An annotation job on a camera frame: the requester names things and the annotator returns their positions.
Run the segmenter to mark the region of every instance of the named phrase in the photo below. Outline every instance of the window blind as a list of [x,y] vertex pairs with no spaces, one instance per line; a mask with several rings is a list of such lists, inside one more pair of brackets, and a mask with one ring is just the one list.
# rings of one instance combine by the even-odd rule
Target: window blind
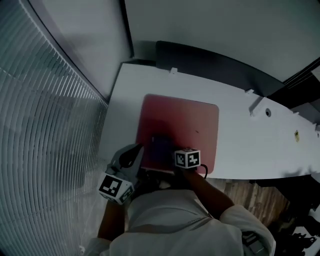
[[81,255],[108,105],[18,0],[0,0],[0,250]]

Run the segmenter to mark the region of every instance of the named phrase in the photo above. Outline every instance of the red mat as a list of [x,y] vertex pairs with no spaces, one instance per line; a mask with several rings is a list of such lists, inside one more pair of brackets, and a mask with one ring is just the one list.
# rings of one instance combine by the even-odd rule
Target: red mat
[[216,105],[148,94],[144,97],[136,142],[144,145],[141,167],[156,171],[172,171],[150,160],[149,152],[154,135],[163,135],[181,148],[201,151],[201,163],[207,165],[208,173],[215,166],[218,137],[219,108]]

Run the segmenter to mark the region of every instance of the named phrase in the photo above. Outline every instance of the black cable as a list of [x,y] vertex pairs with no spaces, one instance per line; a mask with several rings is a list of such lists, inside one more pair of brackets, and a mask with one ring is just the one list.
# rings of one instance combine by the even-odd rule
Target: black cable
[[207,175],[208,175],[208,167],[205,165],[205,164],[200,164],[200,166],[203,166],[205,168],[205,176],[204,176],[204,179],[207,178]]

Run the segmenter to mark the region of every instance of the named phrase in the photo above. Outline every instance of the white shirt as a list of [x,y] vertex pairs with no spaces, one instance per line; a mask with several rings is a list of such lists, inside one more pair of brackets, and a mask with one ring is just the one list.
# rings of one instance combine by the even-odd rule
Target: white shirt
[[243,232],[259,237],[268,255],[276,242],[268,229],[240,205],[219,220],[210,217],[191,190],[159,190],[132,201],[128,231],[110,242],[93,238],[88,256],[243,256]]

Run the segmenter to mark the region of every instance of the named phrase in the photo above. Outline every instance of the person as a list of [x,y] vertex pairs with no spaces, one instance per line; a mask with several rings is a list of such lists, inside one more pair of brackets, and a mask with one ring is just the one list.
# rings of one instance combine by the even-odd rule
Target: person
[[137,196],[127,209],[108,201],[88,256],[272,256],[276,242],[249,211],[196,172],[182,171],[190,189]]

